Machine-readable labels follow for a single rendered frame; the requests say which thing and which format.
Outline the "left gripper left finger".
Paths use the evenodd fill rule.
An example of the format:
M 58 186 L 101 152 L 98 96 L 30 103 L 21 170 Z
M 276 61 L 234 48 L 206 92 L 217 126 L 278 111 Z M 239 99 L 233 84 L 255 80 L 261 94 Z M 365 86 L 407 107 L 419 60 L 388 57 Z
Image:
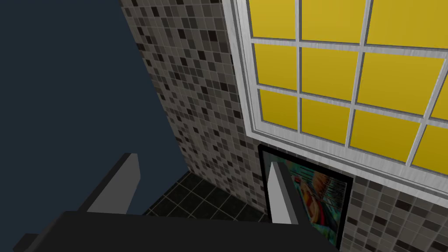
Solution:
M 126 214 L 140 178 L 137 154 L 125 153 L 79 206 L 78 211 Z

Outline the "white framed yellow window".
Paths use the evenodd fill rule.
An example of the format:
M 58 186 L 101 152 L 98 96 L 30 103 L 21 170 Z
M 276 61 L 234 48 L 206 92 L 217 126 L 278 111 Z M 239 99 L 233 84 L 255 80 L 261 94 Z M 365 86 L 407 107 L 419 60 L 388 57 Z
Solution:
M 223 0 L 248 137 L 448 208 L 448 0 Z

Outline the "black framed colourful picture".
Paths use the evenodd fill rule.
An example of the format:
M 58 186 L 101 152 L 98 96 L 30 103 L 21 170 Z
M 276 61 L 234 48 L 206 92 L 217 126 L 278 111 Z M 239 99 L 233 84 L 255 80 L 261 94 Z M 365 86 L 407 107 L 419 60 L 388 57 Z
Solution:
M 305 158 L 296 157 L 263 144 L 258 146 L 258 153 L 262 166 L 268 217 L 270 218 L 270 208 L 267 179 L 270 163 L 274 161 L 286 165 L 308 215 L 310 223 L 299 224 L 304 228 L 304 231 L 298 233 L 299 238 L 311 239 L 311 243 L 306 243 L 305 246 L 321 251 L 326 248 L 324 241 L 317 238 L 317 234 L 321 234 L 324 239 L 339 249 L 353 179 L 309 162 Z

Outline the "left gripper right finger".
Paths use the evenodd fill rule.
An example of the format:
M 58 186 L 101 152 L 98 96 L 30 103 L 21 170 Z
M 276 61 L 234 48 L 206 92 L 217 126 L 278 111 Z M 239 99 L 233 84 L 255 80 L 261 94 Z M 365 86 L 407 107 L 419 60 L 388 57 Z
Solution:
M 309 224 L 308 215 L 284 163 L 270 163 L 267 179 L 270 218 L 278 224 Z

